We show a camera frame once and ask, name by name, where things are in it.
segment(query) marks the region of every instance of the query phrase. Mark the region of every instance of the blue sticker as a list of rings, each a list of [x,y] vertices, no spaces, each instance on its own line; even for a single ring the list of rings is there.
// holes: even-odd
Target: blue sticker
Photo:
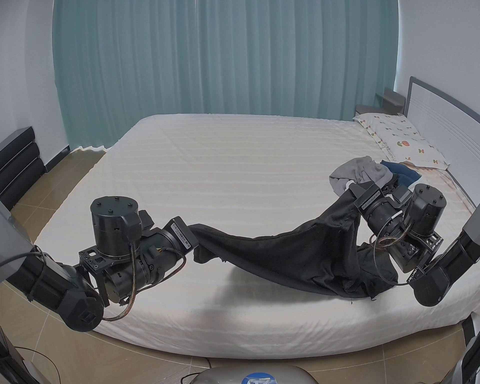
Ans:
[[[263,372],[250,373],[241,384],[276,384],[272,375]]]

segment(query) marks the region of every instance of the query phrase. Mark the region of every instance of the headboard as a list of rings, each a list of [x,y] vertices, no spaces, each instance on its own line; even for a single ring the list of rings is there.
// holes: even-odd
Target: headboard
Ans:
[[[445,92],[410,77],[405,116],[444,155],[448,172],[480,204],[480,115]]]

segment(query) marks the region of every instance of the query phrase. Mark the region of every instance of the white patterned pillow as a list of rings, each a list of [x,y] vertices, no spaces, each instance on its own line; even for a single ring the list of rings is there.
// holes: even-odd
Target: white patterned pillow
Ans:
[[[368,131],[390,161],[417,167],[448,168],[449,163],[443,155],[420,136],[405,116],[364,113],[353,119]]]

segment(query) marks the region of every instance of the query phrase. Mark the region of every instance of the curtain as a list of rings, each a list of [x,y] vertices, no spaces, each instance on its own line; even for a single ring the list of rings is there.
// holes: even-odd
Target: curtain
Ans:
[[[240,113],[350,120],[393,88],[397,0],[55,0],[71,147],[138,120]]]

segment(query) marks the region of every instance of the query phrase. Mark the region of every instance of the tiled floor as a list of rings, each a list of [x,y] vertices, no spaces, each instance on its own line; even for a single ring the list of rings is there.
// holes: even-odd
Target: tiled floor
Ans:
[[[103,152],[69,154],[45,174],[13,208],[12,214],[35,240],[78,181]],[[96,332],[67,328],[48,309],[29,303],[7,283],[0,284],[0,325],[16,346],[32,348],[57,365],[63,384],[178,384],[188,373],[207,367],[205,358],[173,355],[124,343]],[[288,360],[311,373],[319,383],[413,384],[440,381],[465,348],[461,326],[428,330],[382,346],[343,355]],[[57,383],[52,364],[39,354],[21,351]],[[241,364],[210,359],[213,366]]]

